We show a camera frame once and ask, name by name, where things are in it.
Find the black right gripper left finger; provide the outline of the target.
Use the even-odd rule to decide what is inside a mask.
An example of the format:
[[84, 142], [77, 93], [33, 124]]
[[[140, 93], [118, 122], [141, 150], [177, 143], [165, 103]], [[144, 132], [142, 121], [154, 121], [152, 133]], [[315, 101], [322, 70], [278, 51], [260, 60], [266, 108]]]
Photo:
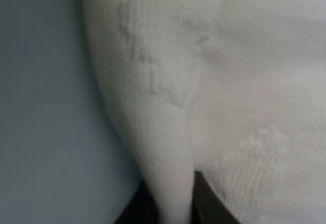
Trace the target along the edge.
[[156, 224], [159, 223], [155, 201], [142, 180], [133, 197], [114, 222], [115, 224]]

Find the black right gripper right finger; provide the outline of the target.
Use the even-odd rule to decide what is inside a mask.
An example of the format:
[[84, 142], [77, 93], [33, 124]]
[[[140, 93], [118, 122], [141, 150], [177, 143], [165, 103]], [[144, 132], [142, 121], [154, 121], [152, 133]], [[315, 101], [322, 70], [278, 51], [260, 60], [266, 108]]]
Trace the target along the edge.
[[195, 171], [191, 223], [239, 224], [236, 217], [215, 195], [203, 174]]

